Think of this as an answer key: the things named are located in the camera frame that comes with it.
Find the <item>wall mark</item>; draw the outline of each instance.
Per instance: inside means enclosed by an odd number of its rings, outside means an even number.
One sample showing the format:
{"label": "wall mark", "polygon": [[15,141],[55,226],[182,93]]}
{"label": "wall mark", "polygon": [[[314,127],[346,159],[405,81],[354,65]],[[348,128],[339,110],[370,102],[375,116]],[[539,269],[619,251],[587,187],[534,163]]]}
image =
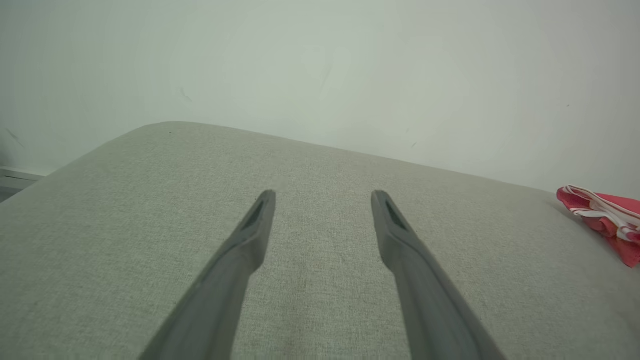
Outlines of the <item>wall mark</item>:
{"label": "wall mark", "polygon": [[9,133],[9,135],[11,135],[11,137],[13,138],[13,140],[15,140],[15,142],[18,143],[18,145],[22,146],[23,149],[25,149],[24,145],[20,142],[20,138],[18,136],[15,136],[11,130],[5,128],[4,129],[7,133]]}
{"label": "wall mark", "polygon": [[193,102],[193,100],[191,100],[190,97],[188,97],[185,93],[184,93],[184,88],[180,88],[180,94],[182,95],[183,98],[185,98],[185,100],[187,100],[188,102]]}

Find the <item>gray fabric cushion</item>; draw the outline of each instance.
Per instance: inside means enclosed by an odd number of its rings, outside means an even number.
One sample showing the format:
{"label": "gray fabric cushion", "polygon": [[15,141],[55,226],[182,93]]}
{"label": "gray fabric cushion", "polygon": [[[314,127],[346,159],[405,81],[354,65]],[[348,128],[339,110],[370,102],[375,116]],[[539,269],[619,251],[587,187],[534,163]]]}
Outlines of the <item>gray fabric cushion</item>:
{"label": "gray fabric cushion", "polygon": [[0,357],[137,356],[270,188],[276,217],[235,356],[409,356],[370,209],[382,189],[509,358],[640,358],[638,269],[553,194],[180,122],[121,136],[0,204]]}

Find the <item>red and white fabric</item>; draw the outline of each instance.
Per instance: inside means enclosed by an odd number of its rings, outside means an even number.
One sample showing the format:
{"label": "red and white fabric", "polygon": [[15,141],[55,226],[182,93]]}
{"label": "red and white fabric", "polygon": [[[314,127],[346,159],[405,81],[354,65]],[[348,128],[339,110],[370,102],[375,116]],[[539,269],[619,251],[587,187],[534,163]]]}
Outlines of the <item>red and white fabric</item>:
{"label": "red and white fabric", "polygon": [[640,263],[640,201],[568,185],[557,191],[557,198],[574,215],[598,231],[634,267]]}

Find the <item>upholstery fabric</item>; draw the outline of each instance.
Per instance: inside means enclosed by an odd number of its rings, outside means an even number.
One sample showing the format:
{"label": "upholstery fabric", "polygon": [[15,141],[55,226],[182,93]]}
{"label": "upholstery fabric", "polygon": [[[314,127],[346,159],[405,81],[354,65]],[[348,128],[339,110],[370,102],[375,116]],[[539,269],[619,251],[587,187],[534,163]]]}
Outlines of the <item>upholstery fabric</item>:
{"label": "upholstery fabric", "polygon": [[0,204],[0,358],[138,356],[267,189],[234,357],[410,356],[371,215],[385,190],[510,359],[639,359],[640,272],[554,194],[185,122]]}

